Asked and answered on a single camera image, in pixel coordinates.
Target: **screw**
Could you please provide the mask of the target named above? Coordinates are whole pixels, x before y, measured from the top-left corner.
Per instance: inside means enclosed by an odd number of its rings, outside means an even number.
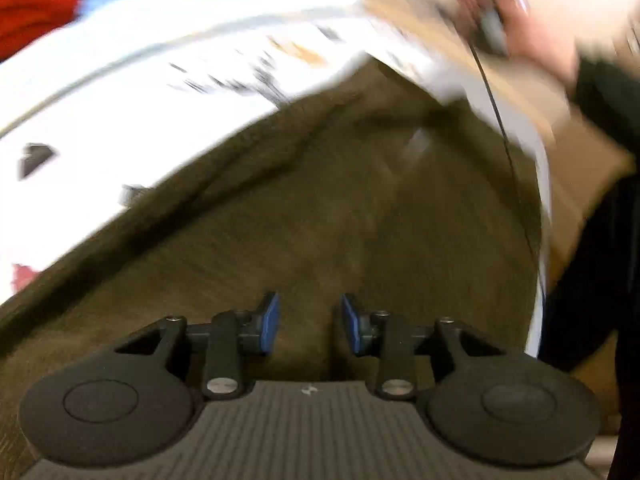
[[[382,391],[393,397],[409,395],[413,390],[414,386],[404,379],[389,379],[382,383]]]
[[[216,377],[207,382],[207,390],[214,394],[228,395],[238,389],[238,381],[231,377]]]

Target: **red cloth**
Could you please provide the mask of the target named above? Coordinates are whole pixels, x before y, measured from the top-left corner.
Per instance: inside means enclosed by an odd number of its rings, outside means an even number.
[[[0,0],[0,60],[74,18],[78,0]]]

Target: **person's hand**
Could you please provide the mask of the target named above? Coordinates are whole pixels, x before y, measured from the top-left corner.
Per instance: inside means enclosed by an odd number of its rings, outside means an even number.
[[[560,80],[569,92],[575,88],[578,57],[574,37],[542,23],[515,0],[458,0],[454,24],[461,36],[470,40],[478,28],[483,10],[496,6],[502,19],[510,57],[525,59]]]

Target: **brown fabric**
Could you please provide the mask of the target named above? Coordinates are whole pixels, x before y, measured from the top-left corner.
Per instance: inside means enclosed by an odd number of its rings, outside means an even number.
[[[538,250],[535,166],[511,151]],[[341,293],[522,347],[535,288],[500,136],[372,60],[181,169],[4,304],[0,477],[32,462],[16,419],[30,384],[166,314],[206,322],[277,290],[254,378],[366,378],[372,361],[332,344]]]

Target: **black cable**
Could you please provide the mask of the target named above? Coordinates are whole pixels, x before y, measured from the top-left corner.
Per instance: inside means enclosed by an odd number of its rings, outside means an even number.
[[[480,58],[478,57],[478,53],[476,52],[476,49],[471,43],[469,43],[468,46],[469,46],[469,49],[471,49],[471,54],[474,56],[474,59],[476,60],[476,65],[478,66],[478,70],[480,71],[480,75],[482,76],[482,81],[484,82],[486,92],[489,95],[491,106],[494,108],[495,118],[498,121],[498,127],[500,128],[500,132],[502,134],[502,145],[504,146],[504,153],[507,155],[507,160],[509,161],[509,168],[511,171],[511,180],[513,182],[513,192],[517,202],[516,214],[518,215],[518,220],[520,221],[520,225],[522,226],[522,231],[524,232],[525,240],[527,241],[529,254],[536,268],[538,283],[540,284],[540,295],[542,296],[542,307],[544,308],[544,306],[546,305],[546,286],[543,281],[543,276],[540,273],[540,259],[536,257],[536,251],[533,250],[533,244],[531,243],[529,230],[527,229],[527,224],[524,220],[524,213],[522,211],[523,209],[522,200],[520,199],[520,187],[518,186],[518,175],[516,174],[516,168],[513,163],[513,157],[511,156],[511,149],[509,146],[509,137],[507,137],[507,132],[504,129],[504,124],[502,124],[502,117],[500,116],[498,105],[495,102],[494,93],[492,92],[491,86],[489,85],[489,81],[486,78],[486,74],[484,73],[484,68],[482,68],[482,64],[480,63]]]

